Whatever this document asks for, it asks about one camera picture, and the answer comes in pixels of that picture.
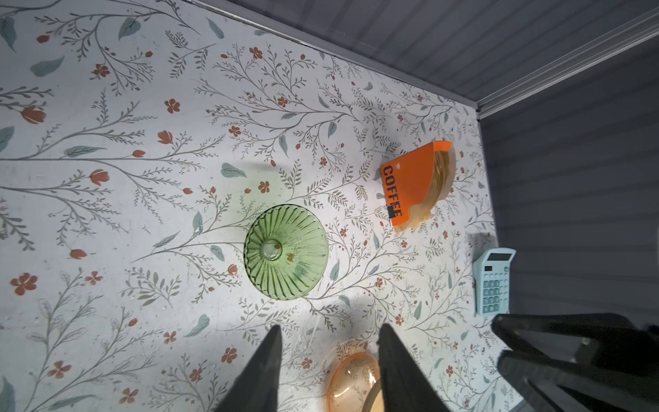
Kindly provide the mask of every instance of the table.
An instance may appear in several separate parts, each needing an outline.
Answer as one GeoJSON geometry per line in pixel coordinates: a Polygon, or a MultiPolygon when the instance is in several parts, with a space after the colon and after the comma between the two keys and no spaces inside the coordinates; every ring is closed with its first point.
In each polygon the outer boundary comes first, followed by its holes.
{"type": "Polygon", "coordinates": [[[471,262],[496,234],[473,108],[187,3],[7,11],[0,403],[209,411],[279,324],[279,410],[321,411],[383,322],[452,410],[519,401],[474,314],[471,262]],[[378,166],[435,139],[455,145],[452,193],[396,234],[378,166]],[[283,203],[330,243],[294,301],[242,263],[283,203]]]}

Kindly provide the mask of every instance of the calculator display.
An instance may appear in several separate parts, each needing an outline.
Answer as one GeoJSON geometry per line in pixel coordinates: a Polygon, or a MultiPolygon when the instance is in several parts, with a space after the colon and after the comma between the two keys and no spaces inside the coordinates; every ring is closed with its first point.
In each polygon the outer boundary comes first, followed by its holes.
{"type": "Polygon", "coordinates": [[[488,260],[508,260],[512,256],[509,253],[490,253],[488,260]]]}

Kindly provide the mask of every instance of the green leaf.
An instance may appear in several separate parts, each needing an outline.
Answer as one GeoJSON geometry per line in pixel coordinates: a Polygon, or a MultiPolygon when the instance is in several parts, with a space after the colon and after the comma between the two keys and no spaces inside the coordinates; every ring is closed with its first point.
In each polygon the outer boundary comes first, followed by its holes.
{"type": "Polygon", "coordinates": [[[224,38],[224,33],[222,30],[220,30],[219,27],[211,19],[206,17],[206,20],[208,20],[208,25],[210,26],[210,30],[213,30],[213,33],[217,36],[218,39],[223,39],[224,38]]]}
{"type": "Polygon", "coordinates": [[[92,146],[73,146],[64,151],[64,155],[68,158],[77,158],[83,154],[94,153],[96,150],[105,150],[105,148],[95,148],[92,146]]]}
{"type": "Polygon", "coordinates": [[[336,123],[333,121],[329,122],[329,127],[328,127],[328,137],[334,134],[336,131],[336,123]]]}
{"type": "Polygon", "coordinates": [[[154,244],[154,247],[163,247],[163,246],[165,246],[167,243],[169,243],[169,242],[171,242],[172,240],[174,240],[174,238],[175,238],[176,235],[178,235],[178,234],[179,234],[179,232],[176,232],[176,233],[174,233],[174,234],[171,235],[171,236],[167,236],[166,238],[164,238],[164,239],[161,240],[160,242],[156,242],[156,243],[154,244]]]}
{"type": "Polygon", "coordinates": [[[283,134],[279,137],[279,145],[281,146],[281,149],[284,151],[284,154],[286,157],[288,157],[288,144],[286,144],[286,135],[283,134]]]}
{"type": "Polygon", "coordinates": [[[201,232],[204,231],[204,218],[201,213],[197,212],[197,214],[194,215],[194,218],[192,219],[192,228],[194,229],[192,236],[199,236],[201,232]]]}
{"type": "Polygon", "coordinates": [[[4,376],[2,377],[2,381],[2,392],[0,392],[0,412],[16,412],[14,387],[7,382],[7,379],[4,376]]]}
{"type": "Polygon", "coordinates": [[[135,20],[133,17],[128,17],[119,28],[119,39],[121,40],[122,37],[137,33],[140,27],[142,27],[142,25],[139,21],[135,20]]]}
{"type": "Polygon", "coordinates": [[[334,267],[331,269],[331,272],[329,273],[329,279],[330,280],[336,280],[339,277],[339,261],[336,261],[336,264],[334,267]]]}
{"type": "Polygon", "coordinates": [[[326,108],[326,109],[329,109],[329,108],[330,108],[330,107],[328,106],[328,104],[325,103],[325,101],[323,100],[322,97],[318,96],[318,101],[320,102],[320,104],[321,104],[324,108],[326,108]]]}
{"type": "Polygon", "coordinates": [[[2,152],[7,147],[7,144],[9,143],[9,140],[11,140],[12,136],[14,136],[13,126],[3,127],[0,129],[0,152],[2,152]]]}
{"type": "Polygon", "coordinates": [[[238,167],[233,167],[228,163],[222,163],[221,173],[224,177],[238,177],[238,176],[247,177],[244,171],[240,170],[238,167]]]}
{"type": "Polygon", "coordinates": [[[346,305],[348,305],[348,307],[350,307],[350,299],[348,299],[346,295],[339,296],[339,299],[341,299],[343,303],[345,303],[346,305]]]}
{"type": "Polygon", "coordinates": [[[219,246],[213,245],[210,247],[210,252],[215,255],[216,258],[220,259],[222,262],[224,262],[224,254],[222,253],[222,249],[220,249],[219,246]]]}
{"type": "Polygon", "coordinates": [[[421,302],[419,301],[418,306],[414,311],[414,318],[418,320],[420,317],[421,317],[421,302]]]}
{"type": "Polygon", "coordinates": [[[55,60],[44,60],[30,66],[30,71],[34,73],[37,77],[44,77],[47,74],[51,74],[59,68],[59,65],[62,64],[64,56],[55,60]]]}
{"type": "Polygon", "coordinates": [[[82,395],[82,396],[70,397],[68,399],[62,399],[61,401],[57,401],[57,402],[53,403],[52,405],[50,405],[48,407],[48,410],[49,411],[54,411],[54,410],[59,409],[59,408],[64,407],[64,406],[73,407],[73,405],[75,405],[76,403],[82,401],[83,399],[87,399],[88,397],[96,397],[96,396],[94,396],[94,395],[82,395]]]}
{"type": "Polygon", "coordinates": [[[210,323],[210,319],[206,314],[199,316],[199,321],[197,321],[197,326],[193,327],[189,334],[183,336],[184,338],[189,338],[190,336],[197,336],[202,333],[202,330],[206,329],[206,326],[210,323]]]}
{"type": "Polygon", "coordinates": [[[14,42],[16,41],[16,30],[14,29],[13,18],[11,17],[0,18],[0,36],[2,36],[3,39],[5,39],[9,48],[14,50],[14,42]]]}

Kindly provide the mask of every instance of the metal frame edge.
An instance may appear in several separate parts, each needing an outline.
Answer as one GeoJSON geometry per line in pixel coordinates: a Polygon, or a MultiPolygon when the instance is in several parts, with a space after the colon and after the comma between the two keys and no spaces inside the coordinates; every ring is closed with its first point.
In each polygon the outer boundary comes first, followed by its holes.
{"type": "Polygon", "coordinates": [[[480,99],[480,118],[493,115],[658,34],[659,7],[656,7],[480,99]]]}
{"type": "Polygon", "coordinates": [[[412,84],[413,86],[422,88],[423,90],[439,94],[442,97],[449,98],[451,100],[455,100],[458,103],[462,103],[464,105],[478,109],[478,104],[474,100],[468,99],[464,96],[460,96],[459,94],[450,92],[449,90],[443,89],[434,84],[425,82],[417,77],[398,71],[393,67],[389,67],[375,60],[369,59],[368,57],[365,57],[361,54],[355,53],[354,51],[350,51],[339,45],[330,43],[327,40],[323,40],[321,38],[313,36],[312,34],[303,32],[302,30],[298,30],[282,22],[278,22],[270,17],[266,17],[264,15],[261,15],[260,13],[251,11],[242,6],[231,3],[228,0],[204,0],[204,1],[183,0],[183,1],[185,1],[186,3],[196,5],[198,7],[203,7],[204,9],[207,9],[214,13],[219,13],[221,15],[232,18],[234,20],[238,20],[243,23],[249,24],[251,26],[263,30],[267,30],[268,32],[287,38],[288,40],[292,40],[296,43],[308,47],[312,47],[318,51],[323,51],[328,55],[338,57],[339,59],[342,60],[347,60],[351,63],[360,65],[369,70],[373,70],[380,74],[384,74],[386,76],[392,77],[396,80],[400,80],[401,82],[412,84]]]}

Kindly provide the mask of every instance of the red flower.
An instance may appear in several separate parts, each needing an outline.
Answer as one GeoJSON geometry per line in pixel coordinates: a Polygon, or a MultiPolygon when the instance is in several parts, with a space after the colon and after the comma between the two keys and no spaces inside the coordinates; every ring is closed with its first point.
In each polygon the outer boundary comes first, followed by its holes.
{"type": "Polygon", "coordinates": [[[203,370],[204,369],[202,368],[202,365],[199,365],[199,369],[193,369],[192,373],[190,374],[190,382],[199,382],[202,379],[203,370]]]}
{"type": "Polygon", "coordinates": [[[109,75],[110,70],[107,69],[107,66],[96,65],[96,69],[92,73],[96,75],[96,78],[101,78],[109,75]]]}
{"type": "Polygon", "coordinates": [[[230,347],[228,347],[227,350],[226,350],[226,352],[225,352],[224,355],[222,356],[222,359],[221,359],[222,362],[231,363],[231,361],[233,361],[233,359],[236,359],[236,358],[238,357],[238,355],[236,354],[236,352],[237,352],[237,351],[236,351],[235,348],[230,348],[230,347]]]}
{"type": "Polygon", "coordinates": [[[87,276],[87,277],[84,278],[84,281],[89,282],[92,285],[95,285],[96,282],[100,282],[101,280],[103,280],[103,276],[97,276],[97,275],[98,275],[98,272],[94,270],[92,272],[91,276],[87,276]]]}
{"type": "Polygon", "coordinates": [[[176,336],[176,331],[171,332],[171,335],[169,334],[169,332],[165,332],[164,336],[165,336],[165,344],[167,345],[169,342],[174,342],[176,340],[176,338],[174,338],[176,336]]]}
{"type": "Polygon", "coordinates": [[[62,379],[64,377],[64,372],[68,372],[71,370],[71,365],[67,365],[63,367],[62,365],[64,364],[64,361],[57,361],[55,362],[55,369],[51,369],[48,371],[48,376],[53,376],[55,375],[55,379],[62,379]]]}
{"type": "Polygon", "coordinates": [[[37,277],[31,276],[29,273],[23,273],[18,279],[12,279],[9,283],[16,288],[14,293],[23,296],[25,291],[33,291],[37,288],[37,277]]]}
{"type": "Polygon", "coordinates": [[[37,123],[43,123],[45,119],[45,113],[41,110],[35,110],[35,106],[25,107],[20,114],[23,116],[23,119],[27,120],[29,123],[36,125],[37,123]]]}
{"type": "Polygon", "coordinates": [[[254,55],[255,59],[263,59],[263,52],[257,47],[250,47],[249,52],[254,55]]]}
{"type": "Polygon", "coordinates": [[[165,100],[165,106],[167,106],[167,111],[170,113],[174,113],[175,111],[181,111],[181,109],[179,109],[179,106],[181,106],[181,104],[174,99],[165,100]]]}
{"type": "Polygon", "coordinates": [[[121,392],[121,393],[126,395],[126,396],[122,397],[119,400],[119,403],[133,403],[133,402],[135,402],[135,396],[137,396],[137,393],[139,391],[140,390],[135,389],[134,391],[131,392],[130,388],[124,389],[123,392],[121,392]]]}
{"type": "Polygon", "coordinates": [[[82,249],[73,249],[71,253],[69,253],[69,256],[71,256],[74,259],[80,260],[85,256],[87,256],[87,254],[82,249]]]}
{"type": "Polygon", "coordinates": [[[89,179],[93,184],[100,186],[101,182],[107,182],[110,180],[110,176],[103,169],[96,169],[89,175],[89,179]]]}
{"type": "Polygon", "coordinates": [[[166,130],[158,132],[158,137],[160,138],[158,142],[162,144],[170,144],[174,140],[171,136],[171,132],[168,132],[166,130]]]}

